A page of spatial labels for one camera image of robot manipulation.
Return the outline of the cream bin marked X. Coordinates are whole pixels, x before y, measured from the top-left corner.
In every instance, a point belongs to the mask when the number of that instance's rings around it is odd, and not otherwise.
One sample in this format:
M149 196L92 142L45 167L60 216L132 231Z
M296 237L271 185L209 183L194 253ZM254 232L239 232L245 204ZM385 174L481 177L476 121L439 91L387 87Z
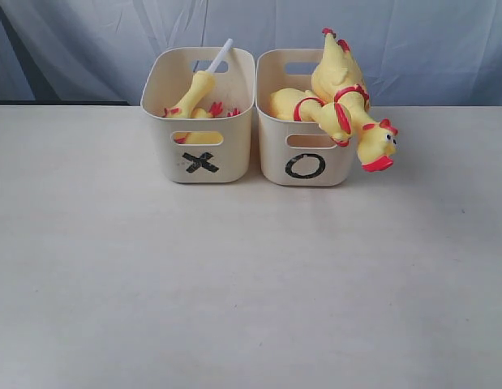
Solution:
M152 134L165 176L179 183L226 183L248 169L251 114L255 98L255 61L243 49L231 48L215 70L214 89L197 105L208 111L222 102L223 113L213 119L164 118L191 85L196 71L204 71L218 47L170 49L154 62L140 101L145 128ZM217 131L218 144L178 144L177 132Z

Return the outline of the white backdrop curtain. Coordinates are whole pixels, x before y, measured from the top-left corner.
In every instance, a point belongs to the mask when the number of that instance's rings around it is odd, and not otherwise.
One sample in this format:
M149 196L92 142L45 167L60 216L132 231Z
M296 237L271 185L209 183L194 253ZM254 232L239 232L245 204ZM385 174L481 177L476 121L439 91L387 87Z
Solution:
M0 100L139 102L157 56L348 41L375 105L502 105L502 1L0 1Z

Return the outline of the severed chicken head with squeaker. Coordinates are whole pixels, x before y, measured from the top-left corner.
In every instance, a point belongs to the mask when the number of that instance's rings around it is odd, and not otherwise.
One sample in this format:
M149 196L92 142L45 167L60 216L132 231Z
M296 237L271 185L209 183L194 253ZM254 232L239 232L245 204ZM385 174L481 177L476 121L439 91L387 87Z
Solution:
M225 59L233 43L233 39L228 38L208 68L193 74L189 89L178 103L171 108L164 109L164 118L215 118L222 113L221 102L212 103L208 111L198 108L197 105L214 89L216 84L215 70Z

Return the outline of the whole yellow rubber chicken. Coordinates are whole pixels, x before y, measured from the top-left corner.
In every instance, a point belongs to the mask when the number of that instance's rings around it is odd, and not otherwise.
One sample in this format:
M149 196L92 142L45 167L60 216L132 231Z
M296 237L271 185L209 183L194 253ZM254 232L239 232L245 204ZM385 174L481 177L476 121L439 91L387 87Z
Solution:
M339 147L347 147L354 134L349 110L337 102L325 102L311 91L282 88L269 96L269 112L276 119L314 122Z

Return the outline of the cream bin marked O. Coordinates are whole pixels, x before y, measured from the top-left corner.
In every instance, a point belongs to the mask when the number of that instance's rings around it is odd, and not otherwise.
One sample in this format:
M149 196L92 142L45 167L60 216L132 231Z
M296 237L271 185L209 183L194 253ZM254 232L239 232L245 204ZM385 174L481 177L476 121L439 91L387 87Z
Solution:
M335 186L349 175L358 138L337 146L313 122L282 121L270 115L270 94L282 88L311 89L311 73L322 49L274 49L256 67L255 105L264 176L283 186Z

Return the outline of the headless rubber chicken body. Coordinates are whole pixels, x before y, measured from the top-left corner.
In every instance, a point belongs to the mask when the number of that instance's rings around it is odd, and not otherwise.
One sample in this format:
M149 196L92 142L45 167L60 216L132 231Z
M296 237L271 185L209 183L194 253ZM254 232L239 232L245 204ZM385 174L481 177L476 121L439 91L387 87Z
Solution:
M194 119L213 119L223 113L222 102L213 102L209 111L195 108L191 117ZM177 132L173 140L178 144L218 144L223 141L223 136L217 131Z

